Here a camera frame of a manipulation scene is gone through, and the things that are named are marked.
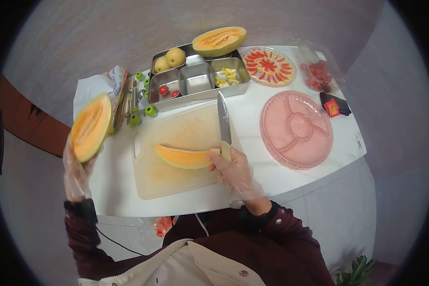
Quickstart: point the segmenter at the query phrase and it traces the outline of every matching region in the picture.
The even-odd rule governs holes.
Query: cantaloupe half
[[[70,132],[78,161],[86,162],[97,153],[111,129],[112,119],[111,100],[106,93],[88,102],[78,113]]]
[[[245,39],[246,30],[242,27],[219,28],[196,37],[192,48],[203,57],[215,58],[235,51]]]
[[[208,149],[207,151],[185,151],[173,149],[159,144],[152,146],[157,156],[165,163],[183,169],[200,169],[208,167],[211,162],[208,159],[210,153],[219,155],[221,150],[218,148]]]

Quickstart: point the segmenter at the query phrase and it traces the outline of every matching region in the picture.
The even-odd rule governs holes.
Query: cutting board
[[[232,146],[241,150],[240,141],[230,123]],[[186,170],[161,160],[151,145],[206,151],[221,145],[217,104],[195,107],[151,124],[138,126],[132,147],[133,172],[141,199],[154,199],[200,188],[217,182],[218,170],[208,167]]]

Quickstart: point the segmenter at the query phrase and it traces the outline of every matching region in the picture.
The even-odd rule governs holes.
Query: plastic glove
[[[103,146],[92,159],[81,164],[74,155],[74,149],[69,134],[65,149],[63,150],[63,166],[65,168],[63,183],[65,185],[65,194],[67,195],[68,201],[81,202],[91,197],[89,176],[92,174],[92,168],[102,149]]]
[[[232,162],[217,155],[209,157],[213,163],[209,171],[219,169],[218,182],[229,188],[229,205],[239,208],[242,201],[265,197],[262,185],[253,178],[253,170],[246,155],[233,147],[230,155]]]

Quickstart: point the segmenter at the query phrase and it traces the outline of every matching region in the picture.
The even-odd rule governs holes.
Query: red packet
[[[326,111],[330,117],[340,115],[338,112],[338,104],[333,98],[324,104],[324,108],[326,108]]]

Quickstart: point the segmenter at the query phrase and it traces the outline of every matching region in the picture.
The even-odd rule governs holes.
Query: green leaves
[[[356,258],[351,263],[352,273],[340,272],[337,276],[338,286],[359,286],[360,283],[367,278],[373,271],[373,266],[376,260],[370,260],[367,263],[367,258],[364,255]]]

